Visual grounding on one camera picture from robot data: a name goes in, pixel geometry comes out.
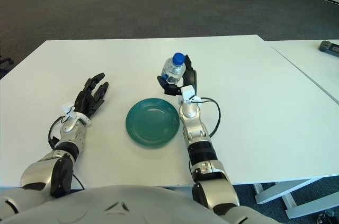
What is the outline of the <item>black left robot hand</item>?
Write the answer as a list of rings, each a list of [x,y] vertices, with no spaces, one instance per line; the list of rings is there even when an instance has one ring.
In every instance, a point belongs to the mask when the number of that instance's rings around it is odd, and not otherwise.
[[[79,92],[75,100],[75,112],[82,113],[90,118],[104,103],[104,97],[109,87],[108,82],[101,84],[96,92],[92,93],[92,90],[104,77],[105,73],[100,73],[86,81],[83,90]]]

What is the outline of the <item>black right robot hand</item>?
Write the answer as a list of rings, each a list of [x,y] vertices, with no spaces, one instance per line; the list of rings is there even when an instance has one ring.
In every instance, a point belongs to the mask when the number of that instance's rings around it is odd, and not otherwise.
[[[189,56],[180,52],[165,61],[157,80],[166,95],[182,95],[181,88],[189,85],[197,92],[197,72],[193,69]]]

